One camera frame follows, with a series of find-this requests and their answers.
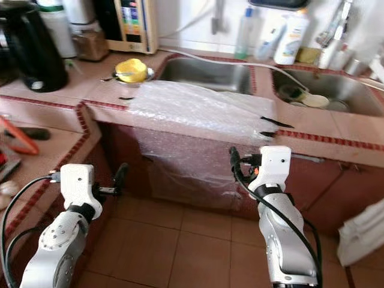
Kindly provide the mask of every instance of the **robotic arm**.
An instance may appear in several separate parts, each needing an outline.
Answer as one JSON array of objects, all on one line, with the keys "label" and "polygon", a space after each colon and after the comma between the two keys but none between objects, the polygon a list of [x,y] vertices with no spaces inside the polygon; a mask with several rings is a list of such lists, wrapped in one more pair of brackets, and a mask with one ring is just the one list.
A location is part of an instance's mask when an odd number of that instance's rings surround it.
[{"label": "robotic arm", "polygon": [[[89,225],[97,219],[103,207],[103,195],[118,195],[127,164],[120,166],[113,188],[94,185],[94,167],[67,164],[61,167],[61,193],[65,212],[40,235],[38,249],[27,264],[22,277],[22,288],[67,288],[70,286],[76,261],[86,244]],[[7,281],[9,287],[14,283]]]},{"label": "robotic arm", "polygon": [[[264,146],[260,152],[259,155],[248,155],[240,159],[235,147],[230,150],[236,180],[242,185],[249,183],[248,188],[243,187],[250,193],[250,197],[259,201],[259,227],[266,242],[271,283],[273,287],[279,288],[319,286],[319,263],[316,265],[317,259],[314,259],[298,236],[298,231],[303,235],[303,217],[284,193],[291,150],[285,146]],[[251,165],[249,176],[243,175],[240,163]],[[288,218],[298,231],[294,231],[270,206]]]}]

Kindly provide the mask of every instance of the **stainless steel sink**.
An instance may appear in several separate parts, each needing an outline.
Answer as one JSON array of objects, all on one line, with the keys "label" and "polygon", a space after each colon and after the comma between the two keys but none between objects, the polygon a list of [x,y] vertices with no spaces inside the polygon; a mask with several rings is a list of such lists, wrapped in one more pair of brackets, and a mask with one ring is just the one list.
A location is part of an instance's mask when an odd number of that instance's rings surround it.
[{"label": "stainless steel sink", "polygon": [[225,65],[191,58],[167,62],[157,80],[194,84],[215,91],[252,95],[250,69],[243,65]]},{"label": "stainless steel sink", "polygon": [[[349,107],[349,113],[368,115],[368,116],[384,116],[381,103],[373,95],[371,88],[365,86],[359,81],[333,74],[315,74],[312,71],[286,69],[286,72],[298,79],[312,94],[322,95],[330,101],[341,100]],[[273,81],[276,94],[279,88],[285,84],[297,84],[287,76],[273,71]]]}]

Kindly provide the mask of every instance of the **faucet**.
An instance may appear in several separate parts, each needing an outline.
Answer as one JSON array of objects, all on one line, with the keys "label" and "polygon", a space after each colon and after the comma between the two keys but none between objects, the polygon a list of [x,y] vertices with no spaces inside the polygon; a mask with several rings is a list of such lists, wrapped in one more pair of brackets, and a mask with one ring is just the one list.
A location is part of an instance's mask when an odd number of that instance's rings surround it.
[{"label": "faucet", "polygon": [[215,35],[223,28],[223,8],[224,0],[216,0],[214,16],[212,18],[212,34]]},{"label": "faucet", "polygon": [[341,0],[327,29],[316,38],[322,48],[319,68],[326,69],[337,50],[341,48],[342,39],[347,33],[349,14],[353,0]]}]

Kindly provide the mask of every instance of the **bubble wrap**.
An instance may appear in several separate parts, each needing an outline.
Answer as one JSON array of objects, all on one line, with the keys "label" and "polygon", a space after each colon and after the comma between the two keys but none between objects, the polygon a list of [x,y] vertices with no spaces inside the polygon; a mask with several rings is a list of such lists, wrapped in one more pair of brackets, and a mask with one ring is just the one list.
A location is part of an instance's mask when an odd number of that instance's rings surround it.
[{"label": "bubble wrap", "polygon": [[235,143],[262,146],[271,140],[260,132],[278,127],[261,116],[276,118],[272,100],[233,92],[215,92],[199,86],[168,81],[144,83],[129,103],[136,122],[153,120],[161,125],[214,132]]},{"label": "bubble wrap", "polygon": [[[232,143],[134,128],[146,159],[152,196],[236,211],[243,201],[230,167]],[[236,145],[243,154],[257,147]]]}]

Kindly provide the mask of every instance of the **black cable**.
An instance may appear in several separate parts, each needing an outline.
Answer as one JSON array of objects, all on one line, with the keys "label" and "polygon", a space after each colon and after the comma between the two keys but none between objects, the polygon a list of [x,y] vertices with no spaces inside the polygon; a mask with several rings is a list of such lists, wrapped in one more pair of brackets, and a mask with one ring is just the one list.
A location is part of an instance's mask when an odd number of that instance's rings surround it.
[{"label": "black cable", "polygon": [[241,180],[241,177],[238,175],[238,170],[234,169],[234,175],[236,180],[240,183],[241,187],[244,188],[248,193],[250,193],[253,197],[255,197],[260,203],[264,204],[266,207],[268,207],[270,210],[275,212],[285,223],[288,224],[288,226],[297,234],[297,236],[300,238],[300,240],[303,242],[309,253],[311,254],[311,257],[313,258],[314,264],[316,266],[316,278],[317,278],[317,284],[319,288],[323,287],[323,276],[322,276],[322,267],[321,264],[313,251],[313,248],[311,244],[308,242],[306,237],[301,233],[301,231],[282,213],[280,210],[278,210],[275,206],[270,204],[268,201],[264,200],[262,197],[260,197],[258,194],[254,193],[252,190],[250,190],[244,182]]},{"label": "black cable", "polygon": [[312,230],[312,233],[314,236],[314,240],[316,242],[317,259],[318,259],[320,265],[322,266],[323,265],[323,256],[322,256],[322,245],[320,242],[319,233],[317,232],[316,227],[305,218],[304,218],[304,223],[311,227],[311,230]]},{"label": "black cable", "polygon": [[15,288],[14,286],[14,280],[12,279],[12,276],[7,269],[7,266],[5,265],[5,225],[7,223],[8,214],[10,213],[13,205],[16,203],[16,201],[20,198],[20,196],[33,184],[35,184],[38,181],[45,180],[45,179],[51,179],[51,176],[43,176],[36,178],[32,180],[30,183],[26,184],[12,199],[11,203],[8,205],[8,207],[5,209],[2,220],[1,220],[1,241],[0,241],[0,258],[1,258],[1,265],[4,272],[4,278],[7,282],[7,286],[9,288]]},{"label": "black cable", "polygon": [[12,281],[12,285],[13,287],[16,287],[16,282],[15,280],[13,279],[12,277],[12,273],[11,273],[11,267],[10,267],[10,260],[11,260],[11,255],[12,255],[12,250],[13,250],[13,247],[16,245],[16,243],[18,242],[18,240],[20,240],[21,237],[23,237],[24,235],[28,234],[28,233],[31,233],[31,232],[37,232],[37,231],[42,231],[44,230],[45,227],[40,227],[40,226],[37,226],[37,227],[33,227],[33,228],[30,228],[30,229],[27,229],[23,232],[21,232],[20,234],[18,234],[15,238],[12,239],[12,241],[10,242],[8,248],[7,248],[7,252],[5,254],[5,267],[6,269],[8,270],[8,273],[10,275],[10,281]]}]

